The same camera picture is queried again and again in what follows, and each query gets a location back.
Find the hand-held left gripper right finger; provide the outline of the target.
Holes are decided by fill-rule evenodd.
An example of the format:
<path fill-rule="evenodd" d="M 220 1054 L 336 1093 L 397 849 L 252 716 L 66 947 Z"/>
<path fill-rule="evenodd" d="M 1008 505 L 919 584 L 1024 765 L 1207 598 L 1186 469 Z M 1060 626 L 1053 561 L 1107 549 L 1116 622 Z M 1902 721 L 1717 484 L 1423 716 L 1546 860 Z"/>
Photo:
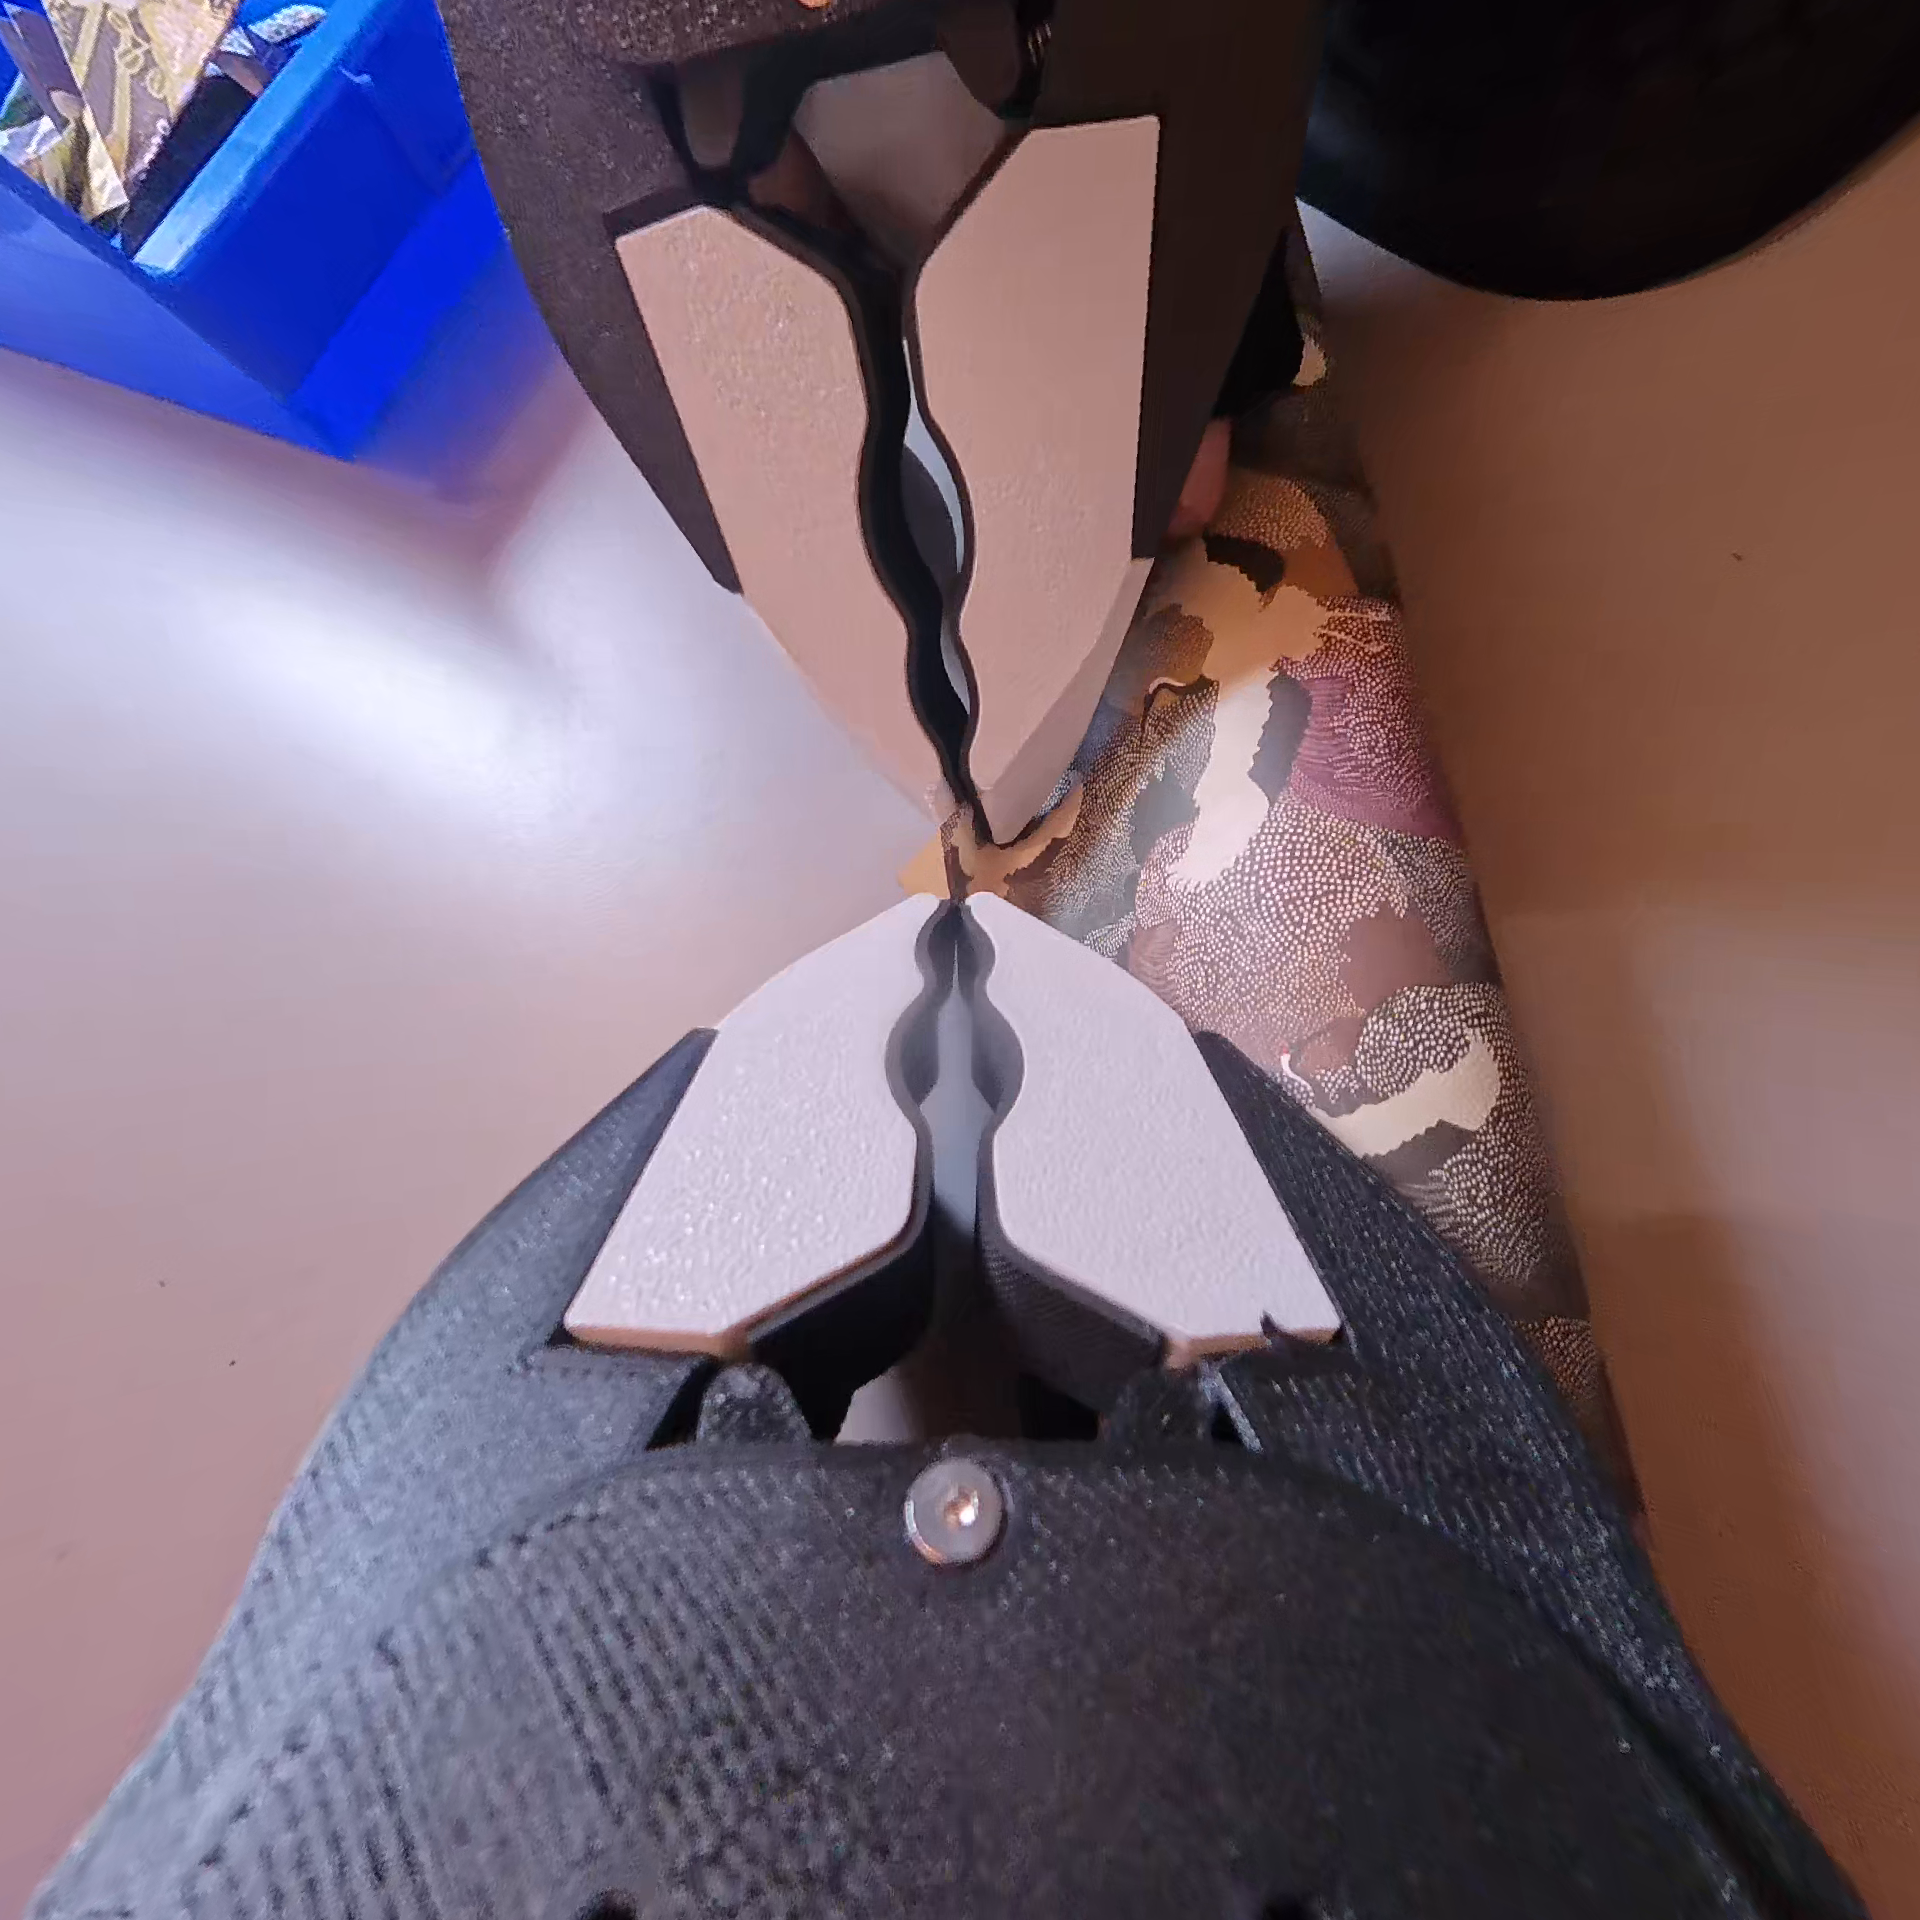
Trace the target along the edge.
<path fill-rule="evenodd" d="M 973 1248 L 1018 1374 L 1094 1419 L 1135 1381 L 1341 1317 L 1188 1024 L 1006 900 L 962 908 Z"/>

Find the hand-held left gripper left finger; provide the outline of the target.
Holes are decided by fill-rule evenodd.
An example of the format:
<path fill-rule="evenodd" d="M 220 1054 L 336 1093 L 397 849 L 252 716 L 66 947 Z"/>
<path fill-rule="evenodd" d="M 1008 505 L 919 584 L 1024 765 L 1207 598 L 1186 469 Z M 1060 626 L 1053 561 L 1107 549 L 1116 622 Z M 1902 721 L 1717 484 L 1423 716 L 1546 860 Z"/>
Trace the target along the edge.
<path fill-rule="evenodd" d="M 563 1311 L 587 1351 L 756 1365 L 816 1437 L 927 1330 L 954 911 L 915 894 L 709 1033 Z"/>

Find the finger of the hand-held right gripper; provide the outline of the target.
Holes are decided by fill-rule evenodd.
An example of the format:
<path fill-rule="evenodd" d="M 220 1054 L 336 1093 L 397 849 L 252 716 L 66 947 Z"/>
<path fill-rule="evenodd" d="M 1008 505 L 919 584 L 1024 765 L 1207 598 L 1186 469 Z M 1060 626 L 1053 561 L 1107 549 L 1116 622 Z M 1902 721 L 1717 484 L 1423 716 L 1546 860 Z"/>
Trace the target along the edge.
<path fill-rule="evenodd" d="M 614 252 L 732 589 L 902 795 L 971 812 L 964 530 L 914 446 L 899 266 L 855 224 L 744 203 L 664 211 Z"/>
<path fill-rule="evenodd" d="M 1150 561 L 1135 495 L 1159 120 L 1019 135 L 923 258 L 927 425 L 966 513 L 968 772 L 1019 835 L 1092 724 Z"/>

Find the blue plastic bin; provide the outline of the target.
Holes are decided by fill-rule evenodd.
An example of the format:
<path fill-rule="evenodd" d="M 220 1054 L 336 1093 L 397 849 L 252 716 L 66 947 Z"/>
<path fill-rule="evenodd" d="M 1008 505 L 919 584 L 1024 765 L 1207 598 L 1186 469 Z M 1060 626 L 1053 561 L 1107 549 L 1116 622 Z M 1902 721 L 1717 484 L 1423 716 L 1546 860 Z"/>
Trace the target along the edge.
<path fill-rule="evenodd" d="M 324 5 L 138 252 L 2 193 L 4 349 L 127 394 L 457 469 L 560 374 L 432 5 Z"/>

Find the tan backed camouflage paper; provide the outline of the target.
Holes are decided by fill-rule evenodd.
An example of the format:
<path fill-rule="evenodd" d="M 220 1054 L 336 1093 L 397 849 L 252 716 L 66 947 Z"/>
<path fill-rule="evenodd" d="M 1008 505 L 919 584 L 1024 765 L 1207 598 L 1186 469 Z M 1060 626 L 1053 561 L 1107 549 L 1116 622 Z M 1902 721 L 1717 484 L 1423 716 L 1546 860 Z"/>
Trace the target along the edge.
<path fill-rule="evenodd" d="M 1474 864 L 1404 636 L 1318 297 L 1293 382 L 1239 415 L 1094 722 L 1016 843 L 936 868 L 1231 1043 L 1427 1218 L 1644 1514 Z"/>

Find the yellow backed black patterned paper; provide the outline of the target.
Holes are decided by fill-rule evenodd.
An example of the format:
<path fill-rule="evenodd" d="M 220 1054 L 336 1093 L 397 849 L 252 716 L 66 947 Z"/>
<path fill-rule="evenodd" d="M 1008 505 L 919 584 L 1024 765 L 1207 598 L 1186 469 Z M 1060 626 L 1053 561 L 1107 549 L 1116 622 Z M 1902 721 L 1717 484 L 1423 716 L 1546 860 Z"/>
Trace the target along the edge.
<path fill-rule="evenodd" d="M 132 179 L 171 135 L 221 57 L 290 53 L 325 17 L 324 5 L 280 5 L 252 20 L 239 5 L 72 5 L 60 28 L 66 61 L 108 157 Z"/>

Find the person's right hand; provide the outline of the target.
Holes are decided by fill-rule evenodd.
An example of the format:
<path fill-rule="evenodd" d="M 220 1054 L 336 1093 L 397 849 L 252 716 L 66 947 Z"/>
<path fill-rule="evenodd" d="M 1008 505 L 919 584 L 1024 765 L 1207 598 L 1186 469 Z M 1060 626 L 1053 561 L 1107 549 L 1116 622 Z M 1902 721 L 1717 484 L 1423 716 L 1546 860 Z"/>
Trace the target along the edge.
<path fill-rule="evenodd" d="M 1157 553 L 1200 539 L 1219 513 L 1231 479 L 1234 420 L 1215 416 L 1207 422 L 1191 464 L 1181 481 L 1177 498 L 1166 519 Z"/>

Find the black textured pad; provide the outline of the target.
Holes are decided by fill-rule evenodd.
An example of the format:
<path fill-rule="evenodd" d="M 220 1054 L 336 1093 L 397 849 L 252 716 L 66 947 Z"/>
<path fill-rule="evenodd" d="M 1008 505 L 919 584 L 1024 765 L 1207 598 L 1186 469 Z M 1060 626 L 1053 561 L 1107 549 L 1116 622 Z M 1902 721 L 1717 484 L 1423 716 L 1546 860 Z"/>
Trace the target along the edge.
<path fill-rule="evenodd" d="M 1451 284 L 1621 299 L 1916 127 L 1913 2 L 1330 5 L 1300 199 Z"/>

